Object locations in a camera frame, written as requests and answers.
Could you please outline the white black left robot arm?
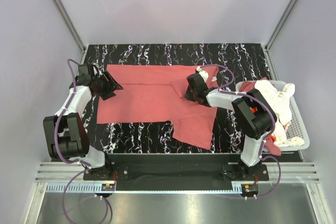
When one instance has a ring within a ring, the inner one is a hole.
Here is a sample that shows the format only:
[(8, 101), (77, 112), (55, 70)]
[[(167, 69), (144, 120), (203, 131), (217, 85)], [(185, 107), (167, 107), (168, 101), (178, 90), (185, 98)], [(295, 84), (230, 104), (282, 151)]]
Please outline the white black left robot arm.
[(103, 180), (113, 175), (110, 158), (89, 143), (89, 137), (81, 119), (92, 97), (107, 100), (115, 91), (123, 90), (107, 71), (100, 72), (94, 64), (78, 66), (78, 75), (72, 77), (69, 94), (62, 107), (43, 120), (48, 154), (51, 159), (66, 164), (78, 163), (87, 173)]

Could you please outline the salmon pink t shirt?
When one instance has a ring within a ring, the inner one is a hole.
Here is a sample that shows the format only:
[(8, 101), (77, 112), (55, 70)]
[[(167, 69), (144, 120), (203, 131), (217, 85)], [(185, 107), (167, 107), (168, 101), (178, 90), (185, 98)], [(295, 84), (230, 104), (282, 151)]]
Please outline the salmon pink t shirt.
[(123, 89), (99, 100), (97, 124), (170, 121), (173, 138), (209, 150), (217, 109), (184, 98), (195, 66), (108, 65)]

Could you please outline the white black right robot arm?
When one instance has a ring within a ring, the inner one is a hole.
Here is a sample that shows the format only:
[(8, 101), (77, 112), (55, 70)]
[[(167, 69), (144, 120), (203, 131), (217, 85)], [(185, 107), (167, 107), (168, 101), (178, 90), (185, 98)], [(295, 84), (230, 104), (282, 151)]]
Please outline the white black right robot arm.
[(232, 168), (232, 178), (250, 180), (256, 176), (261, 163), (266, 139), (275, 130), (277, 117), (271, 106), (257, 89), (232, 92), (207, 86), (208, 73), (198, 67), (187, 78), (185, 98), (207, 107), (231, 110), (245, 140), (238, 164)]

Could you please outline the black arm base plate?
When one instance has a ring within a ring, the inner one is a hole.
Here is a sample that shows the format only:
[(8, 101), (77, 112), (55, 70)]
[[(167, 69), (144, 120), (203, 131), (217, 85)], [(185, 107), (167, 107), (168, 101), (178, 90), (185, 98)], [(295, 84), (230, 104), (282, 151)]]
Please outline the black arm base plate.
[(116, 182), (118, 192), (223, 191), (233, 182), (267, 182), (264, 164), (244, 169), (238, 154), (110, 154), (110, 170), (88, 181)]

